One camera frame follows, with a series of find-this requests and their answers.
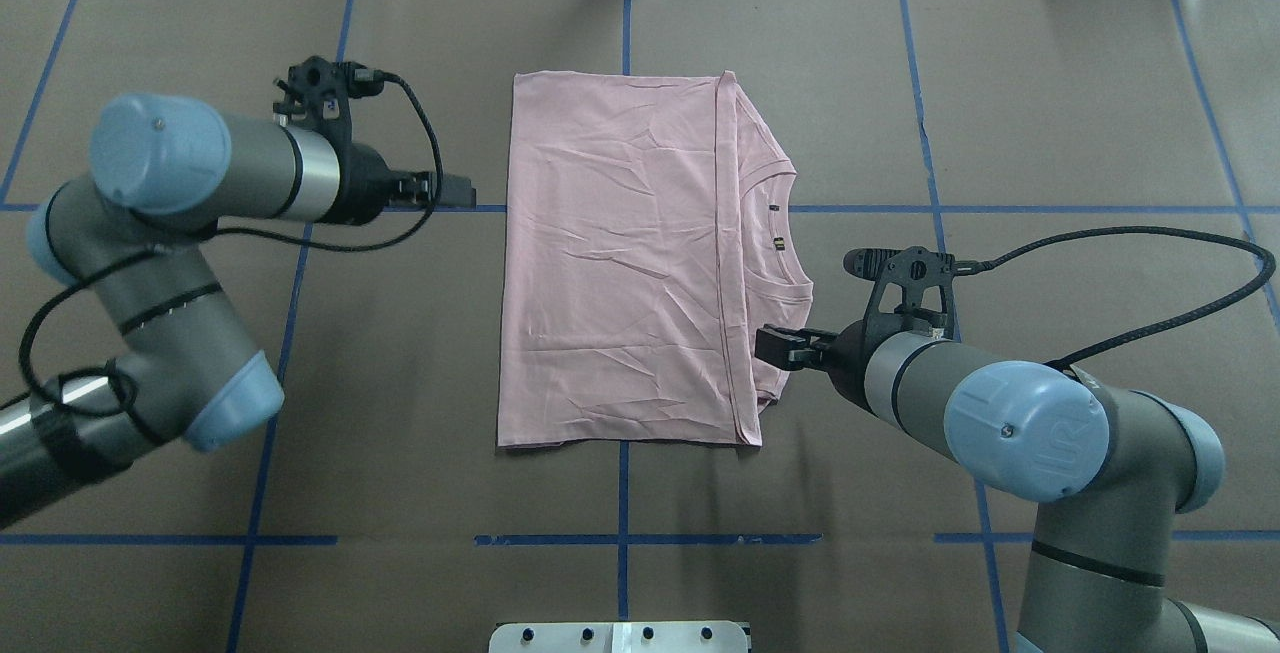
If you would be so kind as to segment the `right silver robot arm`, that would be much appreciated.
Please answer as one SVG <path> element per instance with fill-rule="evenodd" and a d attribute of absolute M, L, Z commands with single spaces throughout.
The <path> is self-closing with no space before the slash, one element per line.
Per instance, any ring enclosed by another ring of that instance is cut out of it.
<path fill-rule="evenodd" d="M 995 490 L 1034 502 L 1018 652 L 1275 652 L 1274 621 L 1166 593 L 1176 516 L 1203 507 L 1225 451 L 1198 414 L 1070 367 L 1004 360 L 938 330 L 867 342 L 772 325 L 756 357 L 837 393 Z"/>

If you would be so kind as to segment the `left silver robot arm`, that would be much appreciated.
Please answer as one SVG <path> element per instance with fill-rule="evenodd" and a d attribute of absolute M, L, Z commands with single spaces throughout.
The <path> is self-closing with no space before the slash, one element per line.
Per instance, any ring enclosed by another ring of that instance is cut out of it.
<path fill-rule="evenodd" d="M 285 393 L 202 252 L 216 237 L 317 242 L 248 220 L 351 225 L 384 207 L 475 207 L 436 134 L 424 170 L 388 166 L 352 140 L 343 93 L 276 102 L 271 119 L 168 93 L 123 93 L 91 134 L 90 170 L 36 207 L 26 239 L 61 289 L 28 321 L 26 393 L 3 406 L 3 526 L 183 440 L 215 451 L 278 415 Z M 36 337 L 56 307 L 93 293 L 124 342 L 102 364 L 52 376 Z"/>

